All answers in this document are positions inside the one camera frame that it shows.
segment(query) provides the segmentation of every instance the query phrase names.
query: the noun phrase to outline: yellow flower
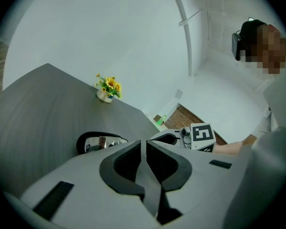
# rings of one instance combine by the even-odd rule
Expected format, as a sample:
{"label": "yellow flower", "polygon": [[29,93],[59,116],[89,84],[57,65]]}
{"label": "yellow flower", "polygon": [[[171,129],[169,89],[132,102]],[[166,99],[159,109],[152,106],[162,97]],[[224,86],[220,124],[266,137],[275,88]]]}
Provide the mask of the yellow flower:
{"label": "yellow flower", "polygon": [[116,85],[115,85],[115,89],[118,91],[118,92],[122,92],[122,86],[121,86],[121,84],[120,83],[116,83]]}
{"label": "yellow flower", "polygon": [[116,82],[112,77],[106,78],[106,85],[109,86],[110,88],[114,89]]}

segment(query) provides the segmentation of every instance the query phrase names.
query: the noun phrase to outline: black rectangular slot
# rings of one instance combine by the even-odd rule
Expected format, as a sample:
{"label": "black rectangular slot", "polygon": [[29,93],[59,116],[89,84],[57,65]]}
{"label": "black rectangular slot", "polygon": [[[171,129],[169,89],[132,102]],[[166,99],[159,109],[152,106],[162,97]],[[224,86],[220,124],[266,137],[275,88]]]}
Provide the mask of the black rectangular slot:
{"label": "black rectangular slot", "polygon": [[219,167],[222,167],[222,168],[226,168],[226,169],[230,169],[231,165],[230,163],[226,163],[226,162],[223,162],[223,161],[219,161],[219,160],[212,160],[210,162],[211,165],[215,165],[215,166],[219,166]]}
{"label": "black rectangular slot", "polygon": [[74,184],[61,181],[59,182],[38,205],[33,209],[41,217],[50,220],[58,207],[65,200]]}

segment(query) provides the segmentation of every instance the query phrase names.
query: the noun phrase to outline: gray table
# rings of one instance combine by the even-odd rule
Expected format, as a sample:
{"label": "gray table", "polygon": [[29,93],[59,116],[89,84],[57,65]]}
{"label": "gray table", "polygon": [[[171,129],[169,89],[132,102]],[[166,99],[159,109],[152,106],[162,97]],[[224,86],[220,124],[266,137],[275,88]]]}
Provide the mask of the gray table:
{"label": "gray table", "polygon": [[97,89],[45,64],[0,95],[0,184],[16,196],[77,155],[76,140],[88,131],[129,141],[158,130],[142,111],[117,99],[96,97]]}

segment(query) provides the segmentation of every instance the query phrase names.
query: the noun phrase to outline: flower pot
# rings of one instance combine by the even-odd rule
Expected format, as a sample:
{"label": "flower pot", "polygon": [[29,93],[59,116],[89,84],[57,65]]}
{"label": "flower pot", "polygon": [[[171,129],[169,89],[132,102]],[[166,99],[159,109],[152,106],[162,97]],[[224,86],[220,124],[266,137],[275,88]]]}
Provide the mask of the flower pot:
{"label": "flower pot", "polygon": [[96,93],[96,95],[97,95],[97,97],[100,99],[100,100],[102,100],[102,101],[104,101],[104,102],[106,102],[106,103],[111,103],[112,102],[112,100],[113,100],[113,97],[108,97],[108,92],[103,92],[101,89],[100,90],[98,90],[98,92]]}

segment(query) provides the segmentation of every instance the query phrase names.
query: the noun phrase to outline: person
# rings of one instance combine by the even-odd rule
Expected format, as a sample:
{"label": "person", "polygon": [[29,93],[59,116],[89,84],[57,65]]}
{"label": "person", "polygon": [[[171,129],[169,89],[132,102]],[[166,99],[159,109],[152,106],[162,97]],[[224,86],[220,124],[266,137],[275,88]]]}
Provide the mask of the person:
{"label": "person", "polygon": [[[271,24],[260,20],[247,21],[243,23],[239,34],[244,40],[242,55],[246,62],[256,62],[257,67],[263,73],[280,74],[281,69],[286,66],[286,39],[279,30]],[[278,128],[276,119],[267,106],[264,114],[254,131],[243,141],[227,145],[216,145],[215,153],[237,155],[244,145],[252,145],[258,138],[267,132]]]}

